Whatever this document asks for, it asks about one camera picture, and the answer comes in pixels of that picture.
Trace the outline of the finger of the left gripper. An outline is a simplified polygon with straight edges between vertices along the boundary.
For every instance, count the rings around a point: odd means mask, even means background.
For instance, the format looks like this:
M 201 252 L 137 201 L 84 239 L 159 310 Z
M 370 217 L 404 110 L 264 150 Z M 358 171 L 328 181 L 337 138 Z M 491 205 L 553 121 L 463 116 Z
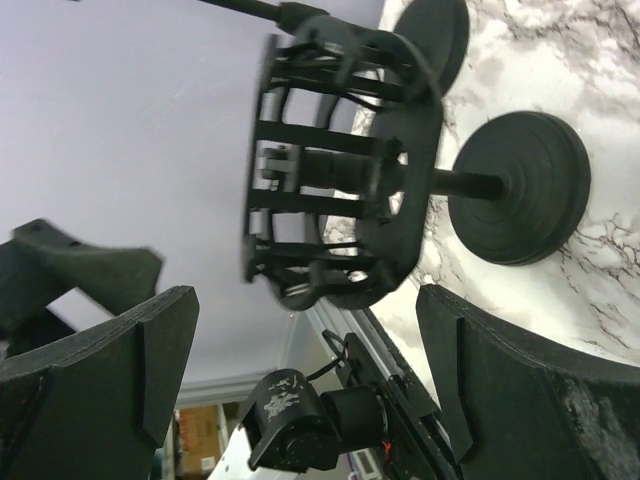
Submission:
M 90 245 L 45 219 L 28 222 L 1 245 L 1 337 L 73 289 L 120 315 L 155 295 L 162 266 L 148 248 Z

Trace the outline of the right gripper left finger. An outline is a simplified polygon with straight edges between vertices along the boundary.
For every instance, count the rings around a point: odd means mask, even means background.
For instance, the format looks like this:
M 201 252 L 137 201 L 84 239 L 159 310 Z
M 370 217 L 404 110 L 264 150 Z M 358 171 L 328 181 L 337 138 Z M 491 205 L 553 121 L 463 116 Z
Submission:
M 165 440 L 199 302 L 176 286 L 1 363 L 4 479 L 145 479 Z

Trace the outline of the black blue-microphone desk stand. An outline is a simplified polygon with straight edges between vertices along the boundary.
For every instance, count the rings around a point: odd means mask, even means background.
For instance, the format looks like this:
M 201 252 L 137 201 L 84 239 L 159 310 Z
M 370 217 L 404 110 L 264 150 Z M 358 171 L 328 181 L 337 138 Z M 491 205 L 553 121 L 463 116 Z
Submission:
M 211 0 L 211 5 L 272 21 L 287 34 L 306 20 L 328 12 L 295 1 L 277 5 L 255 0 Z M 405 37 L 429 60 L 447 93 L 464 62 L 469 42 L 470 21 L 463 1 L 415 0 L 402 12 L 393 32 Z

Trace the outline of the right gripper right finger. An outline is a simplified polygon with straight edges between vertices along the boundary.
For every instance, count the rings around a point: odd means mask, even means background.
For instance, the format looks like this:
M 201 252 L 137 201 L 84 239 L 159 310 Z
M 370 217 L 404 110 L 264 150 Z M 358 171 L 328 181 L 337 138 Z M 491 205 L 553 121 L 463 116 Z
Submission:
M 466 479 L 636 479 L 639 369 L 566 347 L 438 285 L 416 315 Z

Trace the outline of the black shock mount desk stand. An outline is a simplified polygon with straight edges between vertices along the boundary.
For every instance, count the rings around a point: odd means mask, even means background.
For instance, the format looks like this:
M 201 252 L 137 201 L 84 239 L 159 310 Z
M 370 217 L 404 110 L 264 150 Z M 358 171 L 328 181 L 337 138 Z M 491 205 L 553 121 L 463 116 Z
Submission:
M 436 166 L 443 93 L 405 37 L 332 16 L 288 44 L 266 39 L 254 103 L 242 275 L 287 309 L 326 299 L 363 309 L 416 267 L 429 201 L 444 196 L 462 244 L 521 266 L 569 239 L 587 205 L 590 161 L 575 130 L 543 112 L 487 121 L 451 169 Z

